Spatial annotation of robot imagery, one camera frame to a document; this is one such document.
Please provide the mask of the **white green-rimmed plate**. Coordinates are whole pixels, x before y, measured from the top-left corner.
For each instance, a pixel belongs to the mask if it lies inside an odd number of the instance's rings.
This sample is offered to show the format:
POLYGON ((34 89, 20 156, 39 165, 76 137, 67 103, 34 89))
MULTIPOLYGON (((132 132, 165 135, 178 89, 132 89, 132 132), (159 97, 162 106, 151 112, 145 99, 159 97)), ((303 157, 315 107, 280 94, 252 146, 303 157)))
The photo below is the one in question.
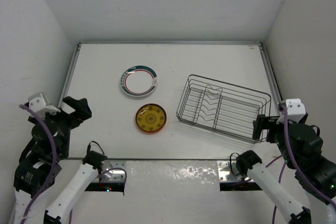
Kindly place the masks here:
POLYGON ((157 87, 157 74, 148 66, 133 66, 122 74, 120 87, 126 95, 131 97, 147 97, 157 87))

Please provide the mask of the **yellow brown patterned plate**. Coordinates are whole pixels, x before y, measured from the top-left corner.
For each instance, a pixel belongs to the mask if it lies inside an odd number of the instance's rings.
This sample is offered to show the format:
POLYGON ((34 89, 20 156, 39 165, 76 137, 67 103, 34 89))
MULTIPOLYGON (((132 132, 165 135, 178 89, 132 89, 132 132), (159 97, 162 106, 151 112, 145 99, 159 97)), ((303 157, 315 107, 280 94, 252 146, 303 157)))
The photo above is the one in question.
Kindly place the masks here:
POLYGON ((153 123, 158 121, 167 121, 166 111, 158 104, 145 104, 138 109, 135 115, 135 120, 153 123))

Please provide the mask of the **orange plastic plate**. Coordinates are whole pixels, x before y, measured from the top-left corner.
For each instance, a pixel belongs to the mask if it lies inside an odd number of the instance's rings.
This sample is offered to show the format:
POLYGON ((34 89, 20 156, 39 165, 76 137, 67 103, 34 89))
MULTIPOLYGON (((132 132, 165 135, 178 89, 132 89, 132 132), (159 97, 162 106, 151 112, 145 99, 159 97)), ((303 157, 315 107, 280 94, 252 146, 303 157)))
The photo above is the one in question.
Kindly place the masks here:
POLYGON ((141 132, 146 134, 154 134, 161 131, 165 127, 166 120, 153 123, 147 123, 145 121, 136 120, 135 124, 141 132))

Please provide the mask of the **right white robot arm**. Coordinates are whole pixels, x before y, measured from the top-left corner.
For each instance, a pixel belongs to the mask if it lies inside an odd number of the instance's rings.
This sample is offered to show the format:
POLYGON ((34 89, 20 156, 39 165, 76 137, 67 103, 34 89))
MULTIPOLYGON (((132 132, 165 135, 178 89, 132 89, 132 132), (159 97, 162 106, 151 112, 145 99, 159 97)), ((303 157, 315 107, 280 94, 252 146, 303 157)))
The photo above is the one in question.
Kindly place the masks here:
POLYGON ((268 129, 270 143, 228 161, 231 181, 258 185, 285 223, 335 223, 335 164, 302 145, 319 141, 318 132, 295 116, 261 116, 254 127, 256 138, 268 129))

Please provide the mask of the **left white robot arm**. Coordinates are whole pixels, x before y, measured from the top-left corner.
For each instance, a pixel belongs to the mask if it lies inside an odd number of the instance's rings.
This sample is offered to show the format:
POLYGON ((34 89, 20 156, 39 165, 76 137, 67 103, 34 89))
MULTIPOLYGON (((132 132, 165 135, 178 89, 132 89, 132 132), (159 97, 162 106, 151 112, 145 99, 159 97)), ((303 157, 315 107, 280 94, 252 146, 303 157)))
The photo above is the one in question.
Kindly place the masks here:
POLYGON ((67 113, 52 105, 44 93, 36 93, 19 107, 29 113, 34 126, 31 140, 19 158, 14 175, 14 223, 65 223, 89 184, 102 172, 104 153, 87 149, 78 171, 49 206, 47 199, 61 171, 60 161, 68 158, 71 130, 92 117, 86 98, 63 98, 73 108, 67 113))

